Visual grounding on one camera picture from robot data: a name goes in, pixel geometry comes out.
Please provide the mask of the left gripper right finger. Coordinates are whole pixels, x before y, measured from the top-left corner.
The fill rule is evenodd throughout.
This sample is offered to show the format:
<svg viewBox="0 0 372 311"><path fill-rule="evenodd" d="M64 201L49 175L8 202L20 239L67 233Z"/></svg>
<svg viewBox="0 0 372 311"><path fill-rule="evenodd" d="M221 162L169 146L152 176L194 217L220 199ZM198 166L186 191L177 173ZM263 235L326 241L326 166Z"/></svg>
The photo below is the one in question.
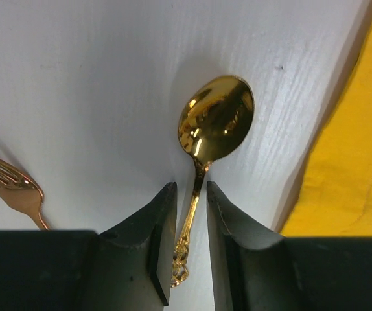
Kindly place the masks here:
<svg viewBox="0 0 372 311"><path fill-rule="evenodd" d="M217 310L372 310L372 237L289 238L207 183Z"/></svg>

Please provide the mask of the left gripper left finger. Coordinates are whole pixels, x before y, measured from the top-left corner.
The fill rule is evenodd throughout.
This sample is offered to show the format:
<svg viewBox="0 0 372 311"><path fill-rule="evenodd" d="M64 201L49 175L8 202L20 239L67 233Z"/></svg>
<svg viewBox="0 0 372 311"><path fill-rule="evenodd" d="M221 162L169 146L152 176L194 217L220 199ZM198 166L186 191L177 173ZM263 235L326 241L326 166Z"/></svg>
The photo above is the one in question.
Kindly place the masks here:
<svg viewBox="0 0 372 311"><path fill-rule="evenodd" d="M162 310L177 185L103 233L0 231L0 310Z"/></svg>

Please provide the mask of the yellow pikachu cloth placemat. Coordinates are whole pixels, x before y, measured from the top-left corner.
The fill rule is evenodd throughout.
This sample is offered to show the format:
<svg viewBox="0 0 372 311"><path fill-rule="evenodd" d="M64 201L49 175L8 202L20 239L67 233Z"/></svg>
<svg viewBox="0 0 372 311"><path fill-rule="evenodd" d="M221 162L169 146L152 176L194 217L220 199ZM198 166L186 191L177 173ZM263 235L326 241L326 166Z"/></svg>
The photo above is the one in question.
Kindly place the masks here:
<svg viewBox="0 0 372 311"><path fill-rule="evenodd" d="M307 161L284 236L372 236L372 26Z"/></svg>

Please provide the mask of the gold spoon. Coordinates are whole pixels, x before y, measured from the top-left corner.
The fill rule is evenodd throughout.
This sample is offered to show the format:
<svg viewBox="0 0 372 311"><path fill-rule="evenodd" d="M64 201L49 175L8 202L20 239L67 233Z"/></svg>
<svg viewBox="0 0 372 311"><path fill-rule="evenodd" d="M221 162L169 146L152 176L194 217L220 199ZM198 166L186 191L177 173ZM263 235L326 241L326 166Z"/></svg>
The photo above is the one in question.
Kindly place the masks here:
<svg viewBox="0 0 372 311"><path fill-rule="evenodd" d="M249 84L236 75L218 76L186 103L178 123L178 141L195 169L192 198L180 237L174 247L171 287L189 276L187 259L191 229L203 181L213 162L234 152L247 136L255 113Z"/></svg>

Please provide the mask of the gold fork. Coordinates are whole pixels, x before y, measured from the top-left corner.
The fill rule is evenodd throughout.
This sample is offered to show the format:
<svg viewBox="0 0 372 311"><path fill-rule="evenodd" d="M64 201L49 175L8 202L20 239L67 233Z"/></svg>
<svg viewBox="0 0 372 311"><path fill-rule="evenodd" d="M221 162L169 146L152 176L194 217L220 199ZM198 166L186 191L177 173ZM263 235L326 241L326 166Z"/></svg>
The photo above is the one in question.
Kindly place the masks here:
<svg viewBox="0 0 372 311"><path fill-rule="evenodd" d="M41 230L49 230L42 207L44 193L27 173L0 159L0 198L13 210L27 215Z"/></svg>

